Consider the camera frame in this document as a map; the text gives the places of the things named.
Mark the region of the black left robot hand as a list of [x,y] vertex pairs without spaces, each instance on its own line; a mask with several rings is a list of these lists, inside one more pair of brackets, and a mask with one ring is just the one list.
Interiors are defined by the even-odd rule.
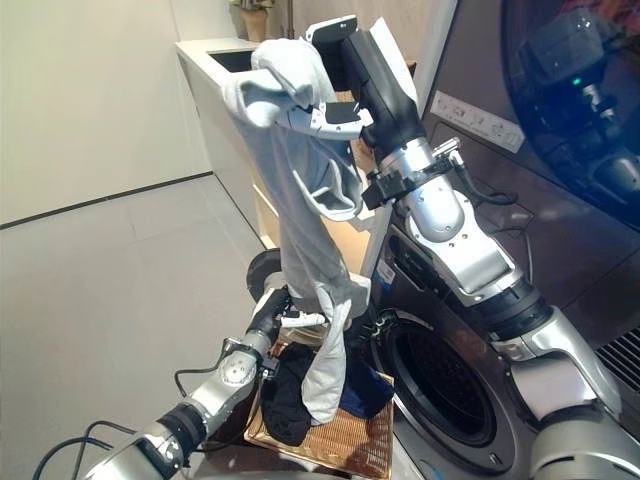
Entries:
[[258,332],[274,342],[282,328],[306,328],[323,325],[322,313],[298,310],[291,301],[288,289],[269,288],[259,299],[246,332]]

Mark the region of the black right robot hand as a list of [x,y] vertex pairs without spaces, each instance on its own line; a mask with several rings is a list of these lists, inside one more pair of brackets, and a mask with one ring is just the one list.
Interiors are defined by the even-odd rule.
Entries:
[[303,40],[320,54],[331,85],[352,102],[317,101],[280,115],[294,131],[329,140],[361,138],[381,161],[426,135],[409,68],[383,18],[369,29],[355,15],[310,25]]

